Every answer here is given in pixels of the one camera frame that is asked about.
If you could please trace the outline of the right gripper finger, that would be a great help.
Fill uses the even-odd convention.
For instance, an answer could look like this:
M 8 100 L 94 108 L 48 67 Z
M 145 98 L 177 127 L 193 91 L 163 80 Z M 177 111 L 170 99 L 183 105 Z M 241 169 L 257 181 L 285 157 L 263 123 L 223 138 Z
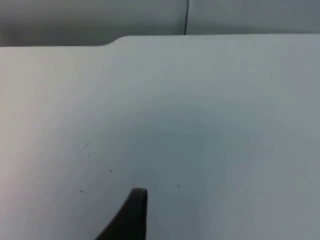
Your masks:
M 144 240 L 147 233 L 148 190 L 133 188 L 97 240 Z

